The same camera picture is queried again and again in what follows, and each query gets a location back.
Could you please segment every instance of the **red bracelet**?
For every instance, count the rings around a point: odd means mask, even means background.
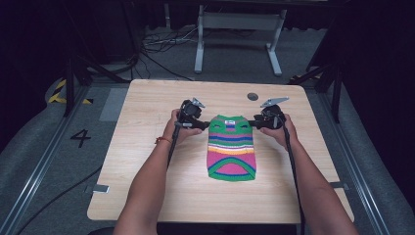
[[[168,141],[168,143],[170,143],[171,144],[171,140],[169,140],[169,139],[167,139],[167,138],[164,138],[164,137],[158,137],[158,138],[156,138],[156,142],[155,142],[155,144],[157,144],[157,143],[159,143],[161,140],[166,140],[166,141]]]

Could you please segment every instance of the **person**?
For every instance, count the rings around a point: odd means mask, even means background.
[[[174,123],[179,110],[171,112],[162,138],[134,177],[125,206],[119,215],[114,234],[157,234],[158,217],[165,193],[167,156],[171,145]],[[301,142],[289,115],[286,127],[296,162],[300,201],[312,234],[358,234],[336,192],[314,164]],[[260,132],[273,137],[287,150],[283,128]],[[181,144],[187,137],[202,133],[200,129],[182,128],[177,138]]]

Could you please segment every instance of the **black number on floor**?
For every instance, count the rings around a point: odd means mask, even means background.
[[[82,148],[83,141],[87,139],[91,139],[91,137],[87,137],[86,134],[88,133],[88,130],[83,129],[76,134],[74,134],[70,139],[80,140],[78,148]]]

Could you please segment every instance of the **light wood tabletop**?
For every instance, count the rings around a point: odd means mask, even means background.
[[[249,93],[259,97],[248,99]],[[108,193],[94,193],[88,216],[117,220],[131,181],[162,135],[171,111],[193,97],[206,108],[201,121],[217,115],[254,119],[268,98],[280,103],[295,124],[299,140],[329,182],[339,181],[330,154],[304,90],[300,86],[134,80],[131,82],[97,184]],[[229,223],[300,223],[299,205],[288,153],[254,128],[256,179],[228,182],[208,177],[208,130],[177,145],[167,172],[159,221]],[[344,189],[336,189],[348,215],[353,213]]]

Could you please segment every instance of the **person's left hand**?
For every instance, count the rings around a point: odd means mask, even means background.
[[[162,134],[162,137],[171,140],[174,132],[174,123],[177,121],[177,115],[179,114],[180,110],[173,110],[171,112],[171,118],[168,121],[167,125],[165,126],[164,133]],[[194,129],[187,129],[187,128],[181,128],[179,131],[179,137],[177,138],[176,144],[180,144],[183,142],[187,137],[192,135],[197,135],[202,133],[203,131],[199,128]]]

